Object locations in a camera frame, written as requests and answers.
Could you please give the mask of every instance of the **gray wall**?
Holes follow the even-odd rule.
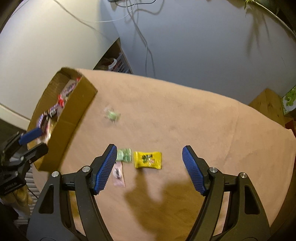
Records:
[[[113,19],[127,14],[104,4]],[[135,7],[154,60],[155,75],[149,54],[148,76],[245,104],[265,88],[283,96],[296,84],[296,43],[264,10],[243,6],[243,0],[156,0]],[[114,24],[133,72],[145,75],[146,48],[133,22]]]

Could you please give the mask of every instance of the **red object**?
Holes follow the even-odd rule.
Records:
[[[58,95],[57,99],[58,99],[57,102],[58,102],[58,104],[60,105],[60,107],[64,108],[64,106],[65,106],[65,101],[64,101],[62,95]]]

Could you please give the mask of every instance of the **white cable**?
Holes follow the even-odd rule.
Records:
[[[133,19],[132,15],[131,15],[131,11],[129,11],[128,7],[126,7],[127,11],[128,11],[128,15],[131,17],[131,20],[133,21],[133,23],[135,24],[135,27],[137,29],[138,34],[140,35],[140,38],[142,39],[142,41],[145,44],[146,47],[146,60],[145,60],[145,75],[147,76],[147,55],[148,55],[148,50],[151,53],[150,49],[148,48],[148,43],[147,40],[145,39],[144,35],[142,34],[142,32],[140,31],[138,25],[136,24],[135,20]]]
[[[77,19],[77,20],[79,20],[81,22],[85,22],[85,23],[110,23],[110,22],[115,22],[115,21],[122,20],[122,19],[124,19],[125,17],[128,16],[128,14],[127,14],[122,18],[115,19],[115,20],[107,20],[107,21],[94,21],[94,22],[86,21],[86,20],[83,20],[81,18],[76,17],[74,14],[72,14],[70,11],[68,11],[59,1],[57,1],[57,0],[53,0],[53,1],[56,2],[63,10],[65,10],[67,13],[69,13],[73,18],[75,18],[75,19]]]

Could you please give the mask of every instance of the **green package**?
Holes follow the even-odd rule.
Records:
[[[131,149],[117,149],[117,161],[131,162]]]

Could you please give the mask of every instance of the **cardboard box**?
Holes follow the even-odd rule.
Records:
[[[37,120],[44,111],[57,103],[57,96],[61,93],[68,81],[70,79],[76,79],[79,76],[81,76],[80,73],[70,68],[62,68],[55,74],[34,110],[28,131],[36,127]],[[47,172],[58,170],[71,136],[97,92],[97,89],[92,83],[82,76],[80,82],[71,93],[52,131],[51,138],[47,143],[49,148],[48,153],[34,162],[37,170]],[[34,140],[28,143],[28,148],[32,148],[36,144],[37,141]]]
[[[282,99],[284,116],[296,118],[296,86],[294,86]]]

